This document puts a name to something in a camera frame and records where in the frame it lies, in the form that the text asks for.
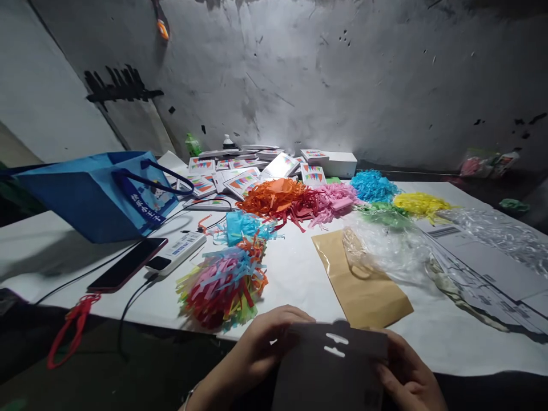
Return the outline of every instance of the wrist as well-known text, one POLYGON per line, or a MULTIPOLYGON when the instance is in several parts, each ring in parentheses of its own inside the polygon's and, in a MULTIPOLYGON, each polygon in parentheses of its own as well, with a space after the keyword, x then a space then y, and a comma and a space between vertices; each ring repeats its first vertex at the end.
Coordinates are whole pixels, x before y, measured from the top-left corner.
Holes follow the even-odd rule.
POLYGON ((198 384, 187 400, 186 411, 209 411, 228 409, 234 400, 230 381, 217 365, 198 384))

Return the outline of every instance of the kraft paper envelope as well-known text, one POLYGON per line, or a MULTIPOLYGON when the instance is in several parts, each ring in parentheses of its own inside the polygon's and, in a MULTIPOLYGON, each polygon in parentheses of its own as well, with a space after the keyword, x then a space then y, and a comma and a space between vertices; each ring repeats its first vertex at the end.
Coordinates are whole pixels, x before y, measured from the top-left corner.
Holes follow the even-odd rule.
POLYGON ((343 231, 312 237, 346 319, 353 328, 383 328, 413 312, 409 299, 385 273, 354 267, 343 247, 343 231))

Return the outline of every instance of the smartphone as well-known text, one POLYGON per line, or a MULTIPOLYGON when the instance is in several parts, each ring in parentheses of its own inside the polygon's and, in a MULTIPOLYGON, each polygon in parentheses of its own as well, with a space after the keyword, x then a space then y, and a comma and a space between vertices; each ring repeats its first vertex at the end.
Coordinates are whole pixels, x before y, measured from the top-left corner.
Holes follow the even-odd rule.
POLYGON ((113 293, 129 281, 167 244, 167 239, 147 238, 87 287, 89 293, 113 293))

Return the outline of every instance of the clear plastic bag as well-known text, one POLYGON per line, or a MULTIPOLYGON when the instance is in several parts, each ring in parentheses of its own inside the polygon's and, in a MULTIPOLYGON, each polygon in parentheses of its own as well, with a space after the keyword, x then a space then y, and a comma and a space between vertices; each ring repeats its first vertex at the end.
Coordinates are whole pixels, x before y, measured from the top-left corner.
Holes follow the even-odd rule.
POLYGON ((408 218, 394 210, 378 210, 353 212, 343 219, 342 243, 355 275, 382 271, 398 282, 430 282, 425 268, 430 249, 408 218))
POLYGON ((461 166, 461 176, 487 178, 499 156, 497 152, 469 148, 461 166))
POLYGON ((548 244, 524 225, 494 209, 455 208, 438 215, 548 279, 548 244))

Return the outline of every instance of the bag handle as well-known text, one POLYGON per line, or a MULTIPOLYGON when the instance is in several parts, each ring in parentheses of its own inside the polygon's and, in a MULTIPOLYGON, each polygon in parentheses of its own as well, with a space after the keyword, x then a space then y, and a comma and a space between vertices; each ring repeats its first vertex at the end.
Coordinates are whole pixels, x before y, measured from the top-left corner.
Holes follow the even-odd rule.
POLYGON ((167 192, 170 192, 173 194, 179 194, 179 195, 191 194, 194 191, 194 184, 192 184, 192 182, 180 176, 179 174, 174 173, 171 170, 160 166, 159 164, 153 163, 150 160, 143 160, 141 162, 141 168, 145 169, 148 166, 153 166, 155 168, 158 168, 159 170, 162 170, 171 174, 173 177, 177 179, 183 180, 185 184, 188 184, 191 187, 190 191, 175 190, 171 187, 163 186, 161 184, 142 178, 141 176, 135 175, 126 168, 121 168, 119 170, 113 171, 112 178, 114 179, 114 182, 116 183, 118 188, 120 188, 120 190, 126 195, 127 199, 131 202, 131 205, 137 210, 139 214, 141 214, 141 217, 143 217, 145 220, 148 220, 154 224, 162 224, 166 220, 166 218, 163 215, 158 214, 155 210, 153 210, 151 207, 148 206, 148 204, 141 197, 141 194, 139 193, 139 191, 130 182, 130 179, 146 184, 151 187, 158 188, 159 190, 163 190, 163 191, 167 191, 167 192))

